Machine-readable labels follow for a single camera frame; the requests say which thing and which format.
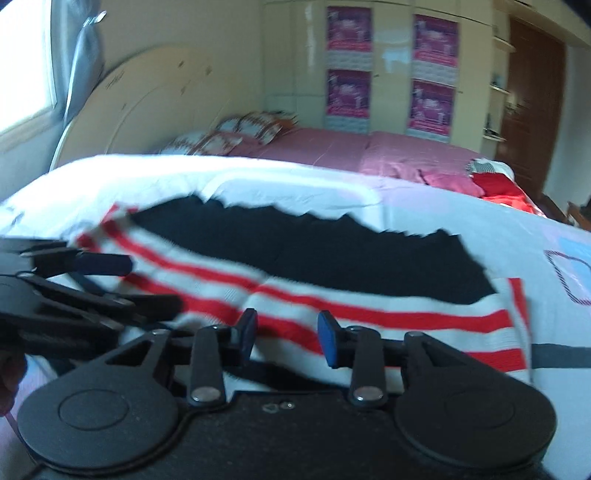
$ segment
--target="curtain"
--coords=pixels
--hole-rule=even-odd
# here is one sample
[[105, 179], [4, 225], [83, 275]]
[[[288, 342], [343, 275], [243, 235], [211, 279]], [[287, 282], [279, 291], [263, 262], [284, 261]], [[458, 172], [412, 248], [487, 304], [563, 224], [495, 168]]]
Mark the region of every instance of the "curtain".
[[105, 64], [97, 28], [100, 0], [53, 0], [54, 77], [67, 125], [80, 112]]

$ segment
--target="patterned pillow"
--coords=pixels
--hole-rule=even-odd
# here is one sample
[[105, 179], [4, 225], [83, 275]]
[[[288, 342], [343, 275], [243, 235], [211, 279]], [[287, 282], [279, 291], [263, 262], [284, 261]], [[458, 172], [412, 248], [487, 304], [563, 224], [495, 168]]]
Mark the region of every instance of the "patterned pillow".
[[216, 128], [220, 132], [234, 132], [249, 135], [262, 145], [270, 143], [282, 128], [282, 119], [266, 112], [251, 112], [244, 116], [231, 116]]
[[496, 173], [492, 163], [472, 160], [466, 167], [468, 173]]
[[160, 155], [216, 155], [224, 157], [242, 138], [222, 132], [191, 132], [175, 138], [160, 150]]

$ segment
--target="wooden door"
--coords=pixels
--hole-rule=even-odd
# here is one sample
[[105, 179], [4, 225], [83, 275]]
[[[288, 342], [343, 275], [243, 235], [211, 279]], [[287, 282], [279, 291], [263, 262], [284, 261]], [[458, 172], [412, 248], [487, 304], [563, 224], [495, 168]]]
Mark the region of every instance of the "wooden door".
[[558, 134], [564, 86], [564, 44], [511, 19], [507, 90], [513, 107], [505, 110], [496, 158], [515, 171], [517, 184], [534, 200], [542, 194]]

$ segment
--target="window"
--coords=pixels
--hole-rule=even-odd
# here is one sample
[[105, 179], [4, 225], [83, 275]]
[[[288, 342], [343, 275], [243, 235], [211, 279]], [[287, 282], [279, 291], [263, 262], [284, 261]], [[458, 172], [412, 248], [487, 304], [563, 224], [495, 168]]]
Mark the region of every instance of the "window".
[[12, 0], [0, 11], [0, 150], [54, 120], [50, 19], [51, 0]]

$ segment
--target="red stripe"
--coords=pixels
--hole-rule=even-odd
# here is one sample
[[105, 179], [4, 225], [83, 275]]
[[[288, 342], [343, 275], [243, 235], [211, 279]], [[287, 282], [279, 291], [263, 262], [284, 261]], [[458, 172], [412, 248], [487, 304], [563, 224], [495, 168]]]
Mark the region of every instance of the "red stripe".
[[408, 330], [460, 329], [467, 332], [491, 333], [502, 328], [513, 327], [511, 317], [506, 310], [498, 310], [485, 316], [460, 317], [442, 313], [384, 312], [363, 307], [334, 303], [314, 296], [296, 295], [276, 287], [259, 285], [257, 282], [240, 275], [221, 273], [194, 264], [176, 262], [167, 259], [153, 250], [138, 244], [126, 236], [114, 220], [102, 225], [103, 230], [122, 249], [140, 256], [159, 267], [197, 277], [201, 280], [224, 283], [239, 287], [249, 294], [263, 293], [288, 303], [305, 305], [316, 310], [330, 310], [338, 318], [354, 322], [371, 323], [385, 328]]
[[[241, 314], [240, 310], [221, 301], [200, 299], [157, 283], [142, 275], [128, 275], [125, 277], [125, 281], [147, 293], [179, 295], [184, 302], [185, 313], [206, 314], [227, 325], [234, 325]], [[258, 334], [265, 337], [289, 340], [312, 353], [322, 355], [316, 331], [292, 320], [259, 315]], [[467, 352], [467, 354], [502, 372], [526, 369], [525, 359], [519, 349], [497, 352]]]
[[459, 329], [475, 333], [491, 333], [502, 328], [512, 327], [511, 317], [506, 310], [498, 310], [489, 315], [460, 317], [443, 313], [429, 312], [385, 312], [363, 307], [334, 303], [318, 297], [296, 295], [275, 287], [261, 285], [256, 293], [264, 293], [278, 300], [297, 303], [316, 310], [330, 310], [337, 318], [350, 319], [361, 323], [372, 323], [385, 328], [408, 330]]
[[515, 370], [525, 370], [527, 368], [523, 351], [519, 348], [500, 350], [498, 352], [466, 353], [483, 364], [487, 364], [501, 372], [513, 372]]
[[118, 212], [119, 210], [121, 210], [119, 203], [114, 203], [100, 222], [101, 223], [106, 222], [107, 220], [109, 220], [110, 218], [113, 217], [113, 214], [115, 212]]
[[99, 252], [100, 250], [95, 240], [88, 233], [79, 235], [78, 238], [76, 238], [76, 245], [80, 248], [85, 248], [90, 252]]
[[521, 315], [521, 318], [523, 318], [527, 329], [531, 332], [530, 313], [527, 310], [527, 299], [523, 292], [523, 282], [520, 278], [509, 278], [509, 283], [511, 285], [511, 290], [513, 291], [513, 301], [515, 306], [517, 306], [517, 310], [519, 310], [519, 314]]

